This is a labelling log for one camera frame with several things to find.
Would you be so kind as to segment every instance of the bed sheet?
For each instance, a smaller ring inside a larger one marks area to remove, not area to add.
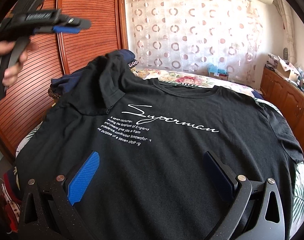
[[[281,112],[274,106],[272,103],[267,102],[265,100],[261,100],[258,98],[254,98],[252,93],[253,89],[242,86],[239,84],[235,84],[228,81],[218,80],[206,76],[199,76],[189,73],[175,72],[175,71],[167,71],[167,70],[154,70],[154,69],[144,69],[136,73],[137,76],[142,79],[150,79],[150,78],[158,78],[160,81],[171,82],[177,84],[184,84],[187,86],[195,86],[195,87],[205,87],[212,88],[213,86],[223,86],[228,89],[231,89],[237,93],[242,93],[248,95],[256,100],[258,103],[266,104],[279,114]],[[31,137],[36,133],[36,131],[41,126],[42,122],[37,125],[19,144],[16,151],[16,156],[19,154],[21,149],[26,145],[26,143],[31,139]],[[295,189],[294,189],[294,197],[293,197],[293,220],[290,230],[290,237],[292,237],[299,227],[304,222],[304,163],[298,163],[296,169],[296,178],[295,178]]]

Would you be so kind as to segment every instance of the neckline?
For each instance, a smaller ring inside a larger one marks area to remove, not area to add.
[[[175,93],[169,89],[166,89],[159,83],[159,80],[157,78],[151,78],[150,80],[152,81],[153,86],[155,86],[157,89],[162,90],[164,93],[167,93],[169,95],[173,95],[180,98],[208,98],[214,96],[221,88],[220,86],[213,86],[213,88],[211,88],[210,91],[204,92],[203,94],[188,96],[188,95],[180,95],[179,93]]]

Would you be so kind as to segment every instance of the black handle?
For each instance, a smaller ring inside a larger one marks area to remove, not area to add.
[[[7,88],[2,84],[4,72],[7,68],[12,67],[19,61],[20,55],[24,52],[29,43],[29,37],[19,37],[13,47],[13,50],[7,55],[0,57],[0,100],[7,94]]]

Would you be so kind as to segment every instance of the wooden cabinet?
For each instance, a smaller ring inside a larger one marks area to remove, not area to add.
[[[304,152],[304,93],[266,68],[260,89],[265,100],[281,111]]]

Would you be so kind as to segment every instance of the folded clothes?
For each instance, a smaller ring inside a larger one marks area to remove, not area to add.
[[[127,49],[120,49],[118,52],[123,56],[125,62],[128,62],[130,69],[139,63],[137,60],[135,60],[135,55],[133,52]],[[63,75],[60,78],[52,78],[50,85],[52,92],[55,94],[63,95],[71,91],[71,89],[73,89],[79,82],[83,70],[84,68],[81,68],[72,74]]]

